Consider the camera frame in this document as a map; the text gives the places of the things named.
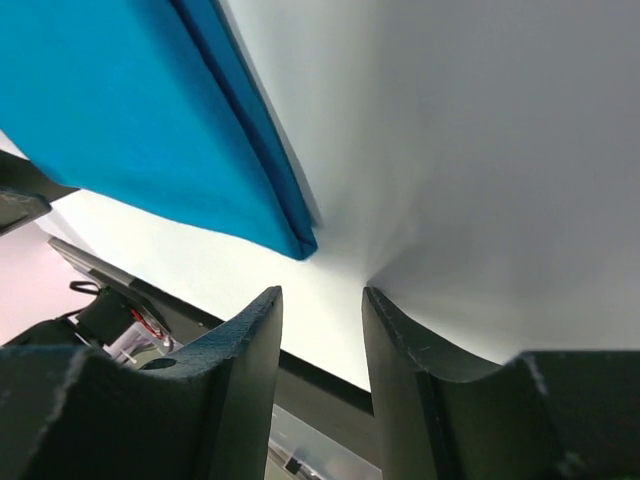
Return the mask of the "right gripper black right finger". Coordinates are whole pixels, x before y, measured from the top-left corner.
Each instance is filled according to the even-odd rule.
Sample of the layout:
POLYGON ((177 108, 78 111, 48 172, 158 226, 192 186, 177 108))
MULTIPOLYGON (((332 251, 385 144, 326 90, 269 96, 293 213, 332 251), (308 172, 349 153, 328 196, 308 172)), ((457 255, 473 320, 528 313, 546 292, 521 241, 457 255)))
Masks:
POLYGON ((387 479, 635 479, 639 355, 476 356, 362 297, 374 418, 387 479))

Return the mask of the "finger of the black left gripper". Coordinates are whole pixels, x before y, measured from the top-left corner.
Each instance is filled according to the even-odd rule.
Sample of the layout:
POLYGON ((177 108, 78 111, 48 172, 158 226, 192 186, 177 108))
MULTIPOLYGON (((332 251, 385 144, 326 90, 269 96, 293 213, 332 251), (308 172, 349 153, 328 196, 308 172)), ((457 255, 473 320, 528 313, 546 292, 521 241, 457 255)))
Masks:
POLYGON ((1 151, 1 234, 51 212, 51 203, 77 188, 59 185, 33 163, 1 151))

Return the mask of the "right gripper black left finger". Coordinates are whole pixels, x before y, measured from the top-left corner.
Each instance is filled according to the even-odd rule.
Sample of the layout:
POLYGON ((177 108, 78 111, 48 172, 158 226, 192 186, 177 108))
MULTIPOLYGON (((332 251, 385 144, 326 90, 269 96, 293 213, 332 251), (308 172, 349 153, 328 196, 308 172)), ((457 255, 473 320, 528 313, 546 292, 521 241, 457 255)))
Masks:
POLYGON ((283 326, 282 290, 132 369, 88 346, 1 351, 5 479, 260 479, 283 326))

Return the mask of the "blue t-shirt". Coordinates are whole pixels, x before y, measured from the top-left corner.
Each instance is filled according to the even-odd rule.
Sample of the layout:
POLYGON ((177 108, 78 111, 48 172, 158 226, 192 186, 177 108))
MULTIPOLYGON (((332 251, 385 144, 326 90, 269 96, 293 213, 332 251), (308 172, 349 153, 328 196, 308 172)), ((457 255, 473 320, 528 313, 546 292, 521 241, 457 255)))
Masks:
POLYGON ((295 260, 312 216, 216 1, 5 1, 1 129, 55 182, 295 260))

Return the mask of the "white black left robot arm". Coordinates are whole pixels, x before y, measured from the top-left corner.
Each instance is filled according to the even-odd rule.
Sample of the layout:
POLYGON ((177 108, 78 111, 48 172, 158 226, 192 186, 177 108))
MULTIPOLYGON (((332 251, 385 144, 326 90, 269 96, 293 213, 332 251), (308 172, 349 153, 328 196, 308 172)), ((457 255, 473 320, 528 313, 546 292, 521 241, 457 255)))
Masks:
MULTIPOLYGON (((53 211, 52 203, 76 189, 60 185, 31 162, 1 152, 1 235, 12 237, 53 211)), ((133 368, 181 347, 155 307, 122 287, 73 280, 73 292, 91 301, 17 334, 10 345, 87 345, 133 368)))

